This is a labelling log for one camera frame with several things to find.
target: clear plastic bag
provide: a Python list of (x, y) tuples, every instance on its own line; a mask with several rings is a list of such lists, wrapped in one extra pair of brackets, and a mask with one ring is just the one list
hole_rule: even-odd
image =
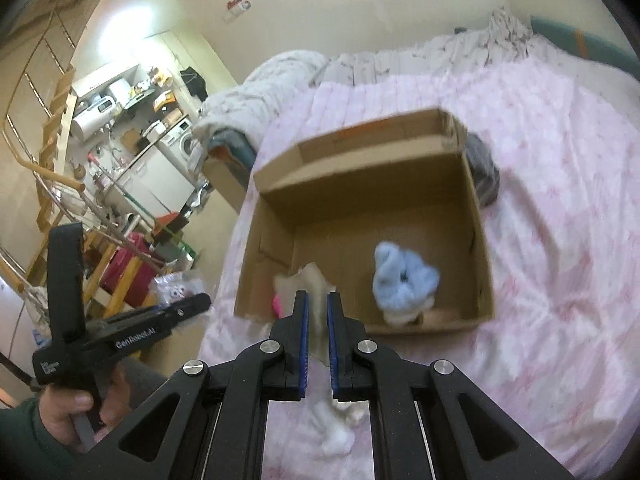
[(185, 270), (156, 277), (150, 284), (159, 306), (169, 306), (195, 294), (206, 292), (204, 279), (199, 270)]

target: rolled blanket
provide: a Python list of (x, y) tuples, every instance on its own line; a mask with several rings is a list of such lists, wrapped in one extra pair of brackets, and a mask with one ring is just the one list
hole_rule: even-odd
[(374, 253), (373, 295), (386, 322), (402, 325), (431, 308), (440, 273), (419, 254), (392, 242), (380, 242)]

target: box flap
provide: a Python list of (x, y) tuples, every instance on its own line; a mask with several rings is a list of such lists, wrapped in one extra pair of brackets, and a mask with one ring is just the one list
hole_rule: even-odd
[(254, 174), (260, 192), (430, 153), (458, 152), (466, 128), (448, 112), (431, 109), (357, 124), (305, 140)]

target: silver bolt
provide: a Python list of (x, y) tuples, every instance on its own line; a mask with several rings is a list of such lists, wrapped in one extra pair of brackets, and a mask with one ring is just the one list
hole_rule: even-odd
[(185, 362), (182, 370), (187, 375), (198, 375), (204, 370), (204, 363), (198, 359), (192, 359), (191, 361)]
[(436, 361), (433, 367), (441, 375), (449, 375), (454, 370), (453, 364), (446, 359)]
[(273, 354), (280, 350), (280, 343), (274, 341), (273, 339), (267, 339), (267, 341), (263, 341), (260, 343), (260, 350), (262, 350), (265, 354)]
[(358, 350), (363, 354), (373, 354), (378, 349), (378, 345), (371, 339), (363, 339), (358, 343)]

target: pink bedsheet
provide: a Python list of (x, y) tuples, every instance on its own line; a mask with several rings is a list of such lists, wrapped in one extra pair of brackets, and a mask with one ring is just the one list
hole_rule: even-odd
[[(497, 203), (482, 214), (497, 319), (388, 342), (418, 362), (450, 359), (574, 474), (592, 478), (640, 421), (640, 136), (626, 119), (531, 58), (457, 76), (327, 83), (270, 124), (256, 168), (301, 139), (436, 106), (477, 132), (501, 170)], [(233, 316), (255, 202), (251, 184), (200, 348), (209, 364), (269, 331)], [(349, 456), (319, 452), (309, 407), (328, 372), (312, 362), (309, 373), (306, 401), (270, 405), (263, 477), (373, 478), (368, 421)]]

